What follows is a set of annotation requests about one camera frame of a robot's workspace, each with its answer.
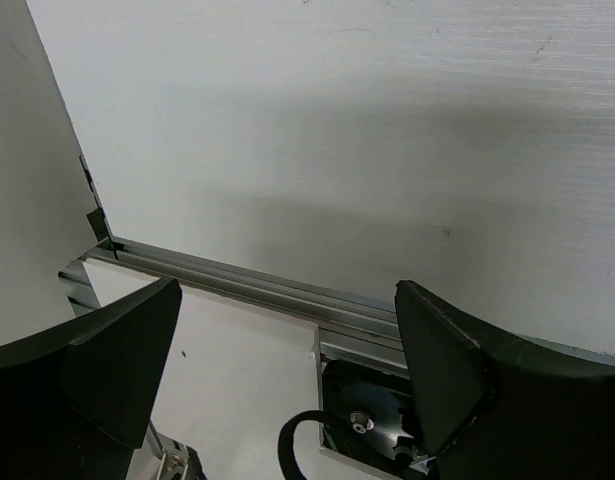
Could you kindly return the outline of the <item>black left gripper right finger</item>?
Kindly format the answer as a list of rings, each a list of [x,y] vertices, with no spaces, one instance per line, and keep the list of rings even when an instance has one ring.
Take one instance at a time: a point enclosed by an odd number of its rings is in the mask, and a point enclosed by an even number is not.
[[[412,281],[395,309],[443,479],[615,479],[615,358],[512,334]]]

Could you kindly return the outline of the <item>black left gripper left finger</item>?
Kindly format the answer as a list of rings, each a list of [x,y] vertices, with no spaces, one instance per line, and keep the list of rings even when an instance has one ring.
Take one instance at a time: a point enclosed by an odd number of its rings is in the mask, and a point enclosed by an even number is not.
[[[123,479],[143,445],[182,291],[157,280],[0,346],[0,479]]]

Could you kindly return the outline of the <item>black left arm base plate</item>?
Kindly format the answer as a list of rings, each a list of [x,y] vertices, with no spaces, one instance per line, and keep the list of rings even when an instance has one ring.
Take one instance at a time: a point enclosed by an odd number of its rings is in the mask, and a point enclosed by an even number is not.
[[[324,446],[400,479],[436,479],[435,459],[422,445],[409,381],[344,360],[326,364],[323,410],[346,424],[323,427]]]

